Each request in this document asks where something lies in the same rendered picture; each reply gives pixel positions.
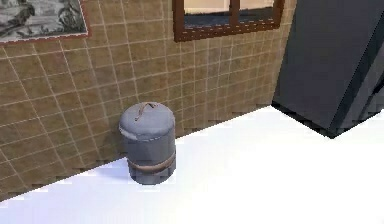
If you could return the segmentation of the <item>brown framed window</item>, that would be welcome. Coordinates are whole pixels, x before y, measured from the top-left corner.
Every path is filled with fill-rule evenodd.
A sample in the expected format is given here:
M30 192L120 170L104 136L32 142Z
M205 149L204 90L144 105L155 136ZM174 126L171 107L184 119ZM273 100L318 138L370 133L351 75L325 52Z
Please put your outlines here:
M175 42L278 29L285 0L172 0Z

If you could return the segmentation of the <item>grey round lidded bin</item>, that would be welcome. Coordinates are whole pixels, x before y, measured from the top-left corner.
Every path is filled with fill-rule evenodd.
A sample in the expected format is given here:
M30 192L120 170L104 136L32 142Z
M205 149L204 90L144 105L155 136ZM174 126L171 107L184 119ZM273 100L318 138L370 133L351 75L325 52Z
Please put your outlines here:
M118 123L131 178L141 185L166 181L176 169L175 116L165 105L143 102L126 109Z

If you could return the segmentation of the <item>grey framed wall picture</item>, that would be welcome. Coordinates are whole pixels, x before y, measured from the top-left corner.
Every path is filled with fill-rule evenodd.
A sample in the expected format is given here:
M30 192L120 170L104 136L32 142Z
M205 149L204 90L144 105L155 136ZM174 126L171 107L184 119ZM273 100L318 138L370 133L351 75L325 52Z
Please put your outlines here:
M82 0L0 0L0 45L88 34Z

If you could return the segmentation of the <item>dark grey fridge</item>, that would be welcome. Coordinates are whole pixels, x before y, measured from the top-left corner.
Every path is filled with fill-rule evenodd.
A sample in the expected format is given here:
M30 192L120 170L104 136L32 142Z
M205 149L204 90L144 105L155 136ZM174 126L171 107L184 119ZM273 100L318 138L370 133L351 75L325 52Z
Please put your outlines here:
M384 108L384 0L297 0L272 106L334 138Z

